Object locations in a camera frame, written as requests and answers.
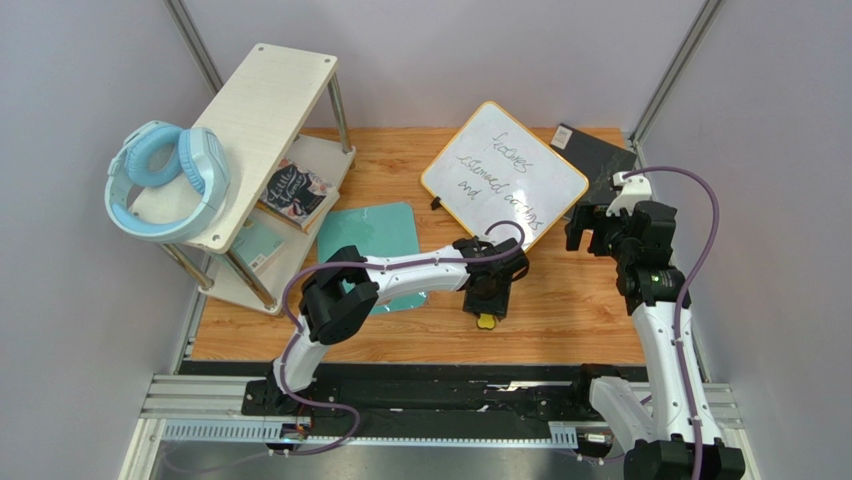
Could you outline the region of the yellow framed whiteboard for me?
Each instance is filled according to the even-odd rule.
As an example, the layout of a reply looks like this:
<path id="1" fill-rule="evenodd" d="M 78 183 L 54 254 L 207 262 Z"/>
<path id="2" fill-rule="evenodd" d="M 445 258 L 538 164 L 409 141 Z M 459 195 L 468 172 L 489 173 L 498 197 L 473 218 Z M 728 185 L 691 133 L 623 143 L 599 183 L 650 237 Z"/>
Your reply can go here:
<path id="1" fill-rule="evenodd" d="M 577 167 L 493 101 L 481 104 L 425 168 L 420 183 L 470 234 L 524 231 L 529 251 L 588 191 Z"/>

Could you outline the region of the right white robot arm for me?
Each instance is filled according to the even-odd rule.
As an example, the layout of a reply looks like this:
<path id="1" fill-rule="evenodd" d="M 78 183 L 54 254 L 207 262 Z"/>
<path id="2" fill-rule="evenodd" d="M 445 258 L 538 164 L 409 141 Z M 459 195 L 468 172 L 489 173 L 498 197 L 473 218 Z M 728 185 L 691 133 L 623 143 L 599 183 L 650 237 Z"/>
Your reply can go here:
<path id="1" fill-rule="evenodd" d="M 686 276 L 671 263 L 676 209 L 644 200 L 610 212 L 606 205 L 575 208 L 566 248 L 576 251 L 586 230 L 589 253 L 616 262 L 616 286 L 640 337 L 650 402 L 629 381 L 591 380 L 589 402 L 624 451 L 627 479 L 741 479 L 742 451 L 724 443 L 701 382 L 691 343 Z"/>

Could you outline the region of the yellow bone-shaped eraser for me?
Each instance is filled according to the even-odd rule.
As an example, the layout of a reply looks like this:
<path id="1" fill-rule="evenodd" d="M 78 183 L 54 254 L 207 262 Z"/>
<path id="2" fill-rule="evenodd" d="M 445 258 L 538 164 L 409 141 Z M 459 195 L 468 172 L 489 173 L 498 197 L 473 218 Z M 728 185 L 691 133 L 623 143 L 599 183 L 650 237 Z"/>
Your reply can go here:
<path id="1" fill-rule="evenodd" d="M 499 320 L 490 314 L 480 314 L 476 320 L 476 326 L 480 330 L 493 330 L 498 323 Z"/>

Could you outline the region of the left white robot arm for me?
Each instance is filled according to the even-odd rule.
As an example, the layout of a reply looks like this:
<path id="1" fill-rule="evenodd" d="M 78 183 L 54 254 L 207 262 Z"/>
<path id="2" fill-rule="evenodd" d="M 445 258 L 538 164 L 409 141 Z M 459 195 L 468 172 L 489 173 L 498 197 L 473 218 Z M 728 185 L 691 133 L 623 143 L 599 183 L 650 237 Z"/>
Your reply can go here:
<path id="1" fill-rule="evenodd" d="M 416 293 L 458 291 L 466 301 L 489 302 L 528 270 L 529 260 L 514 238 L 498 244 L 460 239 L 438 250 L 397 257 L 343 247 L 296 276 L 302 283 L 301 299 L 297 310 L 286 313 L 294 333 L 272 364 L 275 385 L 286 395 L 309 387 L 330 347 L 358 333 L 379 304 Z"/>

